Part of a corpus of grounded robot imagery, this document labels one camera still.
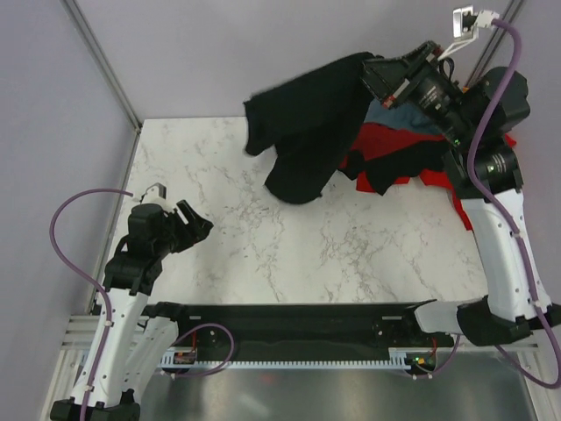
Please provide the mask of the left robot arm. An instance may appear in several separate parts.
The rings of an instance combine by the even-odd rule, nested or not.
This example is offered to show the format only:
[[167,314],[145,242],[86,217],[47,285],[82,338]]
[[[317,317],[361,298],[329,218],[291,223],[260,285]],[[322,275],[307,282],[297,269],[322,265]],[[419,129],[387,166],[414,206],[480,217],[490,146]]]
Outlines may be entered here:
[[134,335],[163,260],[205,240],[213,224],[186,201],[163,199],[134,206],[128,231],[104,269],[103,304],[88,358],[70,396],[53,403],[52,420],[137,420],[140,401],[161,357],[185,344],[191,322],[179,315],[150,316]]

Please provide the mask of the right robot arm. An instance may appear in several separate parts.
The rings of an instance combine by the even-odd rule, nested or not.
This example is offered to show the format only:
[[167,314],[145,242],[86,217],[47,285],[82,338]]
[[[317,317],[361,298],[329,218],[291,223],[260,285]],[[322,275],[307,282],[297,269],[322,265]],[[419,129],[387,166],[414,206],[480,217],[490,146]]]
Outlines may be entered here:
[[560,307],[540,283],[526,229],[522,172],[507,133],[530,112],[526,78],[515,70],[487,71],[467,91],[441,70],[444,53],[427,41],[402,57],[364,61],[362,80],[380,103],[415,106],[444,135],[448,176],[472,225],[487,295],[466,302],[431,301],[413,307],[402,337],[421,345],[433,333],[462,334],[476,346],[502,346],[541,327],[536,314],[560,323]]

